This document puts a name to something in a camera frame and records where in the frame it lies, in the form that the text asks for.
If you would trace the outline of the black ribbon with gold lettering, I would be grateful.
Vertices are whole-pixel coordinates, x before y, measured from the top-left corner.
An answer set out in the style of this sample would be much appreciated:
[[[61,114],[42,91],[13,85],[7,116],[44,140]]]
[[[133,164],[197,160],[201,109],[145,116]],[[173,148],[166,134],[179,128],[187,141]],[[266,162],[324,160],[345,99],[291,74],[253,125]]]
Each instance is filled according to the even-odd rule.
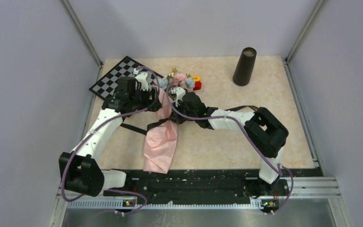
[[[258,107],[253,106],[253,105],[242,105],[242,106],[238,106],[238,107],[234,107],[234,108],[227,109],[227,111],[238,111],[238,110],[241,110],[241,109],[246,108],[246,107],[252,109],[253,111],[257,111],[258,110]],[[159,120],[159,121],[157,121],[155,123],[151,123],[151,124],[147,125],[147,130],[150,130],[152,128],[158,127],[159,125],[161,125],[162,123],[164,123],[166,121],[168,121],[167,118],[164,119],[164,120]],[[134,132],[143,134],[143,135],[146,135],[147,134],[147,130],[138,128],[138,127],[133,126],[133,125],[129,125],[129,124],[122,123],[120,126],[123,127],[123,128],[125,128],[125,129],[131,130],[131,131],[134,131]]]

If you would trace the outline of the pink flower bouquet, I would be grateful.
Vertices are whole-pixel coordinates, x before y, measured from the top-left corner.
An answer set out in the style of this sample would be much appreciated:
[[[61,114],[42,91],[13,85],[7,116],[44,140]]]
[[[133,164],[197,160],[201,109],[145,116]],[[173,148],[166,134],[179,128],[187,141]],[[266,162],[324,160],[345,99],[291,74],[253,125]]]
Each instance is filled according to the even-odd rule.
[[[168,118],[172,113],[171,102],[166,97],[167,87],[180,87],[185,92],[192,92],[195,80],[189,74],[180,73],[176,68],[165,78],[159,80],[159,102],[162,107],[155,112],[159,123],[147,130],[144,145],[145,162],[143,170],[160,174],[168,173],[176,150],[178,125]]]

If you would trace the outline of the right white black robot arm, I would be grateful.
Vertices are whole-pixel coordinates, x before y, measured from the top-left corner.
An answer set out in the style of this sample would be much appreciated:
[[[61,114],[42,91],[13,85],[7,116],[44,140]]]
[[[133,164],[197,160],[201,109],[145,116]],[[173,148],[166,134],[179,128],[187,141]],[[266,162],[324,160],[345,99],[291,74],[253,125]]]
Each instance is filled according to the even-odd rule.
[[[282,175],[280,153],[289,135],[288,129],[265,107],[219,109],[205,106],[200,97],[182,88],[173,88],[167,95],[173,98],[171,119],[182,124],[194,121],[203,129],[241,131],[261,157],[259,191],[271,195],[277,189],[276,180]]]

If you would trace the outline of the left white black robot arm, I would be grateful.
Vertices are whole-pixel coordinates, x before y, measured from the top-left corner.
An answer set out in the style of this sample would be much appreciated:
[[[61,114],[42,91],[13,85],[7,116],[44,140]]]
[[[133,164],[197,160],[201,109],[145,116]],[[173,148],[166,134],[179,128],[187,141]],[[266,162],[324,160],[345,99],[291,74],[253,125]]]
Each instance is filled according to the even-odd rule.
[[[121,77],[112,95],[101,107],[98,117],[86,136],[71,152],[59,157],[61,193],[65,191],[95,197],[102,191],[115,188],[120,195],[131,193],[133,183],[120,170],[102,170],[97,160],[115,130],[126,117],[145,111],[155,112],[161,107],[159,92],[151,85],[151,75],[141,72],[135,77]]]

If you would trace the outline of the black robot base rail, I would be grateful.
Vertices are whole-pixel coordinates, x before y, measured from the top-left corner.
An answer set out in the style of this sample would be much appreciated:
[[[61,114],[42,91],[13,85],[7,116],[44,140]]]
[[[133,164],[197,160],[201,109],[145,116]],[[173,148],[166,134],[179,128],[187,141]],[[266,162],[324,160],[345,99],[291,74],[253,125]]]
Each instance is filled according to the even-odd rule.
[[[281,198],[288,194],[289,173],[272,186],[259,179],[258,169],[171,170],[167,174],[127,170],[122,191],[144,195],[149,205],[248,204],[260,196]]]

